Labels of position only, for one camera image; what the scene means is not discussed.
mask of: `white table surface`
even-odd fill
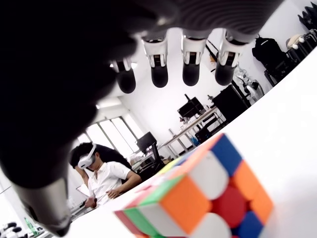
[[[316,61],[317,50],[222,130],[275,203],[261,238],[315,238],[317,234]],[[133,238],[110,207],[106,204],[77,219],[66,237]]]

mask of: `computer monitor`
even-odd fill
[[[154,138],[152,133],[148,132],[137,140],[137,146],[139,147],[140,151],[146,154],[146,150],[156,142],[157,140]]]
[[[184,106],[178,109],[178,113],[183,118],[191,118],[196,114],[200,114],[200,111],[203,110],[203,105],[198,101],[196,97],[190,99]]]

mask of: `robotic hand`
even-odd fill
[[[67,169],[72,141],[117,79],[135,88],[130,58],[144,41],[154,85],[167,83],[166,31],[183,29],[183,79],[195,85],[206,38],[227,29],[216,80],[225,85],[243,46],[282,0],[0,2],[0,166],[27,213],[55,236],[70,226]]]
[[[20,236],[18,233],[20,231],[22,231],[22,229],[20,227],[16,227],[15,222],[8,223],[0,229],[0,238],[19,238]]]

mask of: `man's hand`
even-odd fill
[[[108,194],[108,198],[114,199],[121,194],[121,190],[119,188],[116,188],[116,189],[111,189],[107,191],[106,193]]]
[[[96,199],[94,197],[90,197],[85,202],[85,207],[95,208],[97,206]]]

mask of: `ceiling light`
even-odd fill
[[[137,63],[131,63],[132,69],[135,69],[138,66]]]
[[[135,69],[137,66],[138,66],[138,64],[137,64],[137,63],[131,63],[131,67],[132,67],[132,69]]]

